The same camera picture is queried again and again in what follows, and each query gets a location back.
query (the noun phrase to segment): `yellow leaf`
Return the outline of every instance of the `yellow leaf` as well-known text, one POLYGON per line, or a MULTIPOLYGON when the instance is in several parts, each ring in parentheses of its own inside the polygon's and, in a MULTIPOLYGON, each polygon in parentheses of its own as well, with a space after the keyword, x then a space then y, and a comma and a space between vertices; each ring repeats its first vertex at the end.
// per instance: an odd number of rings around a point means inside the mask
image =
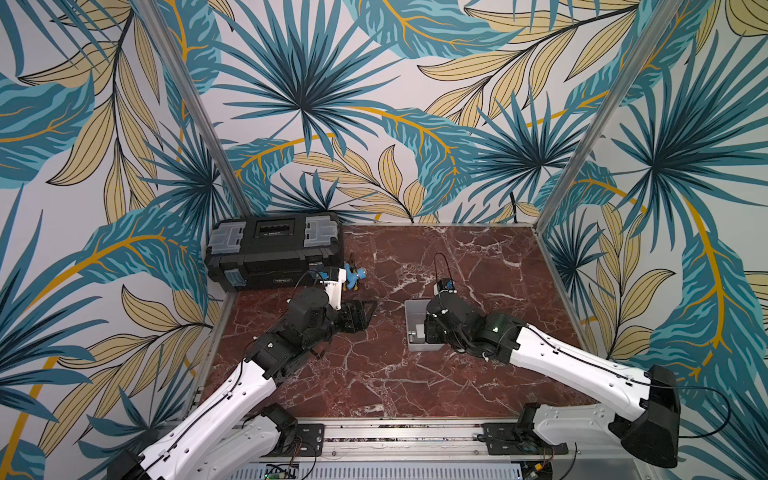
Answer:
POLYGON ((373 204, 373 205, 353 205, 357 210, 363 212, 371 212, 374 214, 390 214, 395 217, 410 218, 402 207, 390 204, 373 204))
POLYGON ((512 208, 512 203, 508 203, 504 205, 504 209, 499 215, 496 215, 496 218, 491 220, 491 223, 501 223, 504 220, 507 220, 509 217, 512 216, 512 213, 514 212, 514 209, 512 208))
POLYGON ((367 177, 369 180, 373 180, 373 182, 376 183, 376 180, 373 178, 371 167, 368 165, 368 162, 366 162, 364 158, 360 157, 349 148, 346 149, 346 154, 342 154, 341 145, 339 145, 339 141, 336 139, 336 137, 331 139, 331 143, 333 144, 333 151, 336 152, 336 155, 338 155, 339 158, 343 158, 350 167, 360 172, 364 177, 367 177))
POLYGON ((768 300, 768 272, 745 272, 746 281, 758 300, 768 300))
POLYGON ((152 87, 154 97, 157 101, 160 101, 160 83, 157 80, 154 48, 152 48, 152 44, 149 41, 147 30, 144 29, 144 25, 141 22, 134 22, 134 38, 136 43, 136 54, 139 57, 141 70, 144 71, 144 75, 146 75, 147 80, 149 80, 149 85, 152 87))
POLYGON ((611 243, 611 241, 606 237, 605 232, 600 235, 600 250, 605 253, 603 255, 602 260, 605 261, 605 264, 608 267, 608 270, 611 272, 611 275, 614 276, 616 281, 619 281, 621 278, 621 269, 619 268, 619 257, 616 254, 616 248, 611 243))
POLYGON ((626 15, 622 15, 618 20, 613 21, 592 37, 587 46, 584 47, 584 50, 581 51, 576 65, 571 69, 571 73, 568 74, 566 80, 570 80, 587 68, 590 68, 596 61, 600 60, 600 57, 608 53, 609 50, 621 41, 629 27, 632 26, 636 13, 637 10, 633 10, 626 15))
POLYGON ((125 157, 123 157, 123 168, 125 169, 125 177, 128 179, 128 186, 131 188, 131 210, 145 208, 154 200, 154 192, 149 184, 141 179, 144 175, 125 157))
POLYGON ((232 12, 232 7, 227 3, 227 0, 208 0, 208 5, 213 10, 218 10, 229 18, 235 19, 235 14, 232 12))
POLYGON ((611 355, 616 360, 626 360, 650 347, 653 330, 642 326, 630 326, 619 335, 611 355))
POLYGON ((629 293, 621 302, 620 322, 624 323, 642 315, 650 305, 651 299, 654 298, 656 289, 673 275, 673 271, 659 268, 646 272, 637 279, 637 282, 629 289, 629 293))
POLYGON ((605 268, 603 268, 603 263, 600 260, 598 260, 598 286, 600 287, 600 298, 603 300, 608 318, 615 325, 618 317, 616 289, 614 288, 613 281, 605 273, 605 268))
POLYGON ((320 178, 323 180, 327 180, 329 182, 335 182, 339 181, 340 184, 369 184, 371 183, 370 180, 367 180, 363 177, 360 177, 359 175, 355 175, 350 172, 323 172, 321 174, 318 174, 320 178))
POLYGON ((424 186, 418 180, 414 180, 413 183, 406 187, 406 191, 402 193, 403 203, 406 204, 406 208, 411 212, 411 215, 418 214, 422 209, 425 192, 424 186))
POLYGON ((624 289, 627 287, 627 282, 629 282, 629 278, 632 276, 632 273, 634 273, 634 269, 637 268, 638 262, 640 262, 640 237, 641 235, 634 235, 634 233, 637 231, 637 227, 640 225, 640 222, 643 221, 643 214, 637 215, 637 218, 634 219, 634 222, 632 222, 632 225, 630 225, 629 231, 627 232, 627 245, 624 248, 624 274, 621 276, 621 291, 624 292, 624 289))
POLYGON ((316 154, 309 152, 308 154, 297 154, 293 156, 293 163, 309 165, 311 167, 323 167, 336 170, 337 172, 348 171, 344 164, 339 160, 333 160, 326 154, 316 154))
MULTIPOLYGON (((560 0, 560 3, 562 5, 568 5, 569 1, 572 2, 574 8, 596 9, 594 0, 560 0)), ((637 5, 638 3, 640 3, 640 0, 600 0, 600 10, 621 10, 622 8, 637 5)))
POLYGON ((129 333, 118 333, 88 347, 88 352, 94 356, 95 360, 93 362, 86 359, 72 359, 62 356, 58 363, 68 369, 90 369, 102 366, 139 346, 152 343, 156 338, 155 335, 135 336, 129 333))
POLYGON ((768 8, 764 0, 728 0, 725 13, 736 35, 754 37, 768 33, 768 8))
POLYGON ((203 322, 203 311, 186 290, 174 290, 174 307, 176 313, 189 323, 203 322))
POLYGON ((98 168, 114 133, 112 99, 94 109, 94 114, 80 130, 67 163, 52 179, 51 185, 67 186, 82 182, 98 168))
POLYGON ((538 217, 538 208, 534 204, 518 202, 518 209, 529 217, 538 217))
POLYGON ((598 354, 598 342, 594 339, 594 332, 592 331, 592 322, 596 319, 591 316, 581 322, 584 324, 584 340, 587 343, 587 349, 592 355, 598 354))
POLYGON ((118 372, 114 374, 112 380, 110 380, 107 389, 104 390, 104 395, 96 407, 96 413, 94 417, 97 419, 104 418, 112 407, 118 402, 120 398, 120 389, 125 391, 128 386, 133 382, 136 372, 138 372, 141 362, 144 361, 144 355, 147 353, 149 345, 145 345, 139 351, 131 355, 131 357, 123 363, 118 372))
POLYGON ((459 111, 455 112, 454 114, 450 114, 449 116, 447 116, 445 118, 448 118, 450 121, 452 121, 453 123, 458 125, 458 121, 459 121, 459 119, 461 119, 461 117, 462 117, 462 111, 459 110, 459 111))
POLYGON ((217 300, 208 300, 208 313, 206 313, 205 316, 208 318, 211 325, 215 326, 219 323, 219 318, 221 318, 221 306, 219 306, 217 300))
POLYGON ((576 29, 565 31, 558 35, 554 40, 550 41, 546 47, 544 47, 531 66, 531 73, 528 74, 528 83, 531 85, 531 92, 526 100, 525 104, 531 101, 531 97, 536 99, 538 94, 544 90, 544 85, 547 83, 549 72, 552 70, 552 65, 560 58, 565 47, 574 37, 576 29))
POLYGON ((174 349, 183 334, 183 329, 176 330, 165 337, 160 345, 154 349, 152 355, 149 356, 147 364, 144 365, 144 370, 141 371, 141 375, 139 375, 139 380, 136 382, 136 385, 134 385, 134 389, 131 390, 130 396, 136 395, 154 382, 154 379, 158 376, 158 372, 163 371, 168 364, 168 361, 173 356, 174 349))
POLYGON ((621 214, 613 205, 605 204, 601 209, 603 210, 603 218, 608 227, 608 232, 611 234, 611 240, 613 240, 614 249, 618 255, 621 252, 621 246, 624 245, 624 235, 621 232, 621 228, 624 226, 624 221, 621 219, 621 214))
POLYGON ((440 223, 440 221, 437 218, 437 215, 425 215, 423 217, 419 217, 419 223, 440 223))
POLYGON ((184 335, 181 337, 179 344, 176 346, 174 358, 170 362, 170 368, 168 373, 165 374, 165 380, 163 380, 163 384, 160 387, 161 389, 164 388, 174 378, 176 370, 181 366, 181 363, 187 356, 187 352, 192 347, 192 344, 195 342, 195 340, 197 340, 197 337, 202 331, 203 327, 198 325, 188 326, 185 328, 184 335))
POLYGON ((710 37, 710 33, 712 33, 712 27, 715 25, 715 19, 717 18, 718 13, 720 13, 720 0, 714 0, 696 32, 696 53, 699 53, 704 44, 707 43, 707 39, 710 37))
POLYGON ((53 416, 58 419, 58 423, 45 424, 43 435, 38 443, 46 455, 53 452, 53 449, 64 439, 99 392, 112 380, 117 370, 116 366, 99 370, 88 377, 91 383, 81 383, 58 404, 53 411, 53 416))
POLYGON ((107 223, 114 223, 125 215, 122 154, 119 144, 120 142, 115 142, 114 159, 104 184, 104 211, 107 213, 107 223))
MULTIPOLYGON (((91 0, 78 0, 78 5, 82 8, 85 16, 80 13, 77 15, 88 30, 103 30, 113 27, 115 23, 121 24, 127 20, 131 13, 131 4, 125 0, 98 0, 98 5, 112 18, 106 16, 91 0)), ((64 25, 74 26, 74 23, 64 15, 59 17, 59 20, 64 25)))
POLYGON ((517 57, 519 51, 489 51, 478 53, 468 57, 433 65, 431 67, 419 66, 419 70, 430 78, 441 81, 465 80, 497 71, 504 67, 510 60, 517 57))
POLYGON ((170 314, 168 307, 158 302, 143 300, 129 292, 125 285, 121 292, 123 309, 137 325, 155 332, 167 332, 180 326, 170 314))
POLYGON ((533 50, 517 58, 501 78, 491 92, 491 107, 488 109, 488 116, 493 120, 503 109, 507 108, 512 102, 512 98, 520 91, 523 85, 523 74, 528 60, 531 58, 533 50))
POLYGON ((147 135, 141 129, 141 125, 136 121, 134 115, 128 110, 128 106, 123 100, 123 96, 118 92, 118 114, 123 128, 123 135, 128 144, 131 153, 138 161, 144 165, 144 169, 151 178, 157 178, 157 165, 148 162, 153 160, 152 151, 147 146, 147 135))
POLYGON ((123 88, 123 93, 125 94, 128 104, 134 109, 139 120, 143 121, 144 124, 149 127, 154 136, 159 137, 160 131, 157 129, 157 122, 155 122, 147 103, 139 92, 134 72, 131 70, 131 65, 128 64, 128 60, 125 59, 125 55, 122 55, 118 61, 118 74, 120 75, 120 85, 123 88))
POLYGON ((83 47, 85 55, 78 52, 69 60, 51 67, 48 70, 39 71, 19 77, 20 81, 28 85, 41 85, 56 82, 67 88, 80 87, 93 75, 94 93, 99 94, 112 77, 112 60, 117 51, 117 44, 111 41, 100 41, 98 44, 107 57, 101 54, 96 47, 89 43, 83 47))
POLYGON ((484 12, 465 8, 467 15, 475 18, 482 18, 488 22, 488 26, 496 31, 519 31, 509 43, 527 43, 529 41, 539 40, 550 35, 554 31, 561 30, 573 25, 571 17, 563 14, 556 14, 554 26, 549 28, 550 14, 546 10, 537 10, 534 13, 533 26, 531 26, 531 13, 499 13, 484 12))
POLYGON ((592 293, 592 285, 589 286, 589 300, 592 302, 594 316, 598 319, 600 334, 603 337, 603 346, 606 351, 608 351, 614 342, 614 324, 611 322, 611 318, 608 316, 602 304, 598 302, 598 299, 595 298, 594 293, 592 293))
POLYGON ((203 344, 200 345, 200 348, 197 349, 197 353, 195 354, 194 358, 190 362, 189 368, 193 369, 194 367, 198 366, 200 362, 202 362, 205 356, 208 354, 209 348, 210 348, 210 338, 205 339, 203 341, 203 344))
POLYGON ((475 94, 469 98, 466 105, 464 105, 461 117, 458 119, 458 125, 472 128, 478 126, 478 122, 480 121, 480 112, 478 109, 482 109, 482 90, 482 87, 480 87, 475 94))
POLYGON ((131 193, 131 201, 128 203, 128 209, 129 210, 137 210, 139 208, 144 208, 139 204, 139 202, 136 200, 136 195, 133 195, 131 193))
POLYGON ((457 88, 456 90, 451 90, 447 94, 440 95, 440 97, 433 101, 424 112, 430 115, 444 117, 458 104, 462 103, 462 101, 478 87, 480 87, 480 92, 482 92, 482 87, 486 83, 488 83, 488 78, 481 78, 468 87, 457 88))
POLYGON ((397 204, 397 200, 372 188, 339 188, 345 195, 355 200, 365 202, 383 202, 385 204, 397 204))
POLYGON ((395 145, 387 147, 379 156, 379 175, 384 188, 394 197, 400 196, 402 174, 395 163, 395 145))

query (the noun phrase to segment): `small gray container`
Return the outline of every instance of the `small gray container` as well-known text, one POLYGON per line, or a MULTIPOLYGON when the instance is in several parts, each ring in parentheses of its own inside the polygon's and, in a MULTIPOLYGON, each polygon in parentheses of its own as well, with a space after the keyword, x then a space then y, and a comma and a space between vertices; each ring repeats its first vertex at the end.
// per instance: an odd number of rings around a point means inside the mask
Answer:
POLYGON ((424 319, 427 316, 427 305, 431 299, 406 300, 406 337, 408 350, 411 352, 436 352, 444 343, 427 343, 424 330, 424 319))

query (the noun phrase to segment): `ventilated metal panel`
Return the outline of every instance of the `ventilated metal panel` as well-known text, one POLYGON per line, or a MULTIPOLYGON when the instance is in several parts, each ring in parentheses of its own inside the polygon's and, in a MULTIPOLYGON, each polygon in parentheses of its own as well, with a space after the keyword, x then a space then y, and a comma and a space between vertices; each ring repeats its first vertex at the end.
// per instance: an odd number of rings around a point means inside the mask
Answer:
MULTIPOLYGON (((296 473, 302 478, 312 462, 301 462, 296 473)), ((264 478, 266 468, 250 463, 230 476, 229 480, 258 480, 264 478)), ((517 463, 457 462, 321 462, 315 465, 307 480, 521 480, 517 463)))

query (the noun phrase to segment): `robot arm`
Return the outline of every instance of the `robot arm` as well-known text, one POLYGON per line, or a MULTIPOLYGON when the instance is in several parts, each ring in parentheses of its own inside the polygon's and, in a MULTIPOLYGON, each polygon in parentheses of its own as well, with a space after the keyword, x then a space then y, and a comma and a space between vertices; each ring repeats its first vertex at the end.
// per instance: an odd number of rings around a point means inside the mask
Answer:
POLYGON ((255 455, 294 447, 296 420, 269 406, 240 432, 230 430, 309 358, 313 348, 339 332, 368 327, 364 302, 341 303, 346 271, 322 275, 324 290, 302 290, 283 317, 259 337, 230 377, 171 432, 141 455, 124 452, 108 467, 107 478, 123 480, 214 480, 226 478, 255 455))
POLYGON ((644 371, 591 355, 501 312, 481 315, 460 296, 439 292, 427 306, 427 343, 542 373, 593 399, 596 406, 527 406, 517 438, 553 446, 562 442, 616 442, 652 465, 677 465, 680 400, 672 372, 644 371))

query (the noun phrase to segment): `toolbox lid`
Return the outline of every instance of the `toolbox lid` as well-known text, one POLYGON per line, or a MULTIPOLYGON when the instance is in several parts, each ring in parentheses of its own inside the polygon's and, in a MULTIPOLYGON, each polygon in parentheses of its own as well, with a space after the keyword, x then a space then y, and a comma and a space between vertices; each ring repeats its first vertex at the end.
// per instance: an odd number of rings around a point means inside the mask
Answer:
POLYGON ((240 241, 246 222, 223 222, 210 234, 208 246, 212 255, 240 252, 240 241))

